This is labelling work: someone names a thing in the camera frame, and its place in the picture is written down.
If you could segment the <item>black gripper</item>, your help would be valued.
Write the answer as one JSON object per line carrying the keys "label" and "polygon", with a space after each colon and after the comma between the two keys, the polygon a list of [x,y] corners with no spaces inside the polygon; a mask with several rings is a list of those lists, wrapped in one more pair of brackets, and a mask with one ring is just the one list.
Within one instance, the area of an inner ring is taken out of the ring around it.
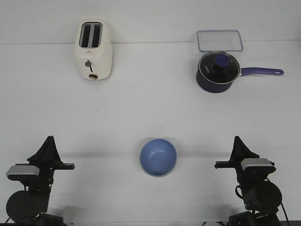
{"label": "black gripper", "polygon": [[[31,157],[27,159],[29,163],[46,163],[56,161],[57,163],[62,163],[60,155],[58,153],[55,139],[53,136],[48,136],[41,148]],[[75,169],[74,163],[62,163],[59,165],[46,165],[46,166],[36,166],[40,169],[39,177],[33,181],[20,181],[24,186],[27,186],[29,190],[37,191],[48,191],[51,190],[51,186],[54,182],[54,172],[56,170],[73,170]]]}
{"label": "black gripper", "polygon": [[230,155],[229,161],[217,161],[214,165],[216,169],[225,169],[225,168],[234,168],[237,174],[237,181],[241,188],[251,188],[255,186],[257,183],[264,181],[268,175],[267,174],[259,174],[257,172],[247,173],[242,170],[240,162],[235,162],[237,157],[240,159],[245,158],[259,158],[260,156],[254,152],[252,152],[241,140],[239,136],[235,136],[233,142],[233,148]]}

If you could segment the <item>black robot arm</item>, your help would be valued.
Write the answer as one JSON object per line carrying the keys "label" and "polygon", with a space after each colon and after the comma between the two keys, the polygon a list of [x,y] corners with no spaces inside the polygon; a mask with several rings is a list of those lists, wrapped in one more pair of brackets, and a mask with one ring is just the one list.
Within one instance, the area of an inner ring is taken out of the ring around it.
{"label": "black robot arm", "polygon": [[228,226],[279,226],[278,207],[282,206],[280,189],[268,179],[275,164],[253,153],[239,136],[235,136],[228,161],[217,161],[216,169],[234,169],[238,185],[235,193],[246,211],[229,216]]}
{"label": "black robot arm", "polygon": [[6,176],[19,181],[24,189],[13,193],[6,212],[15,226],[64,226],[60,216],[48,214],[48,204],[56,170],[73,170],[73,163],[61,161],[53,136],[48,136],[41,148],[27,159],[9,168]]}

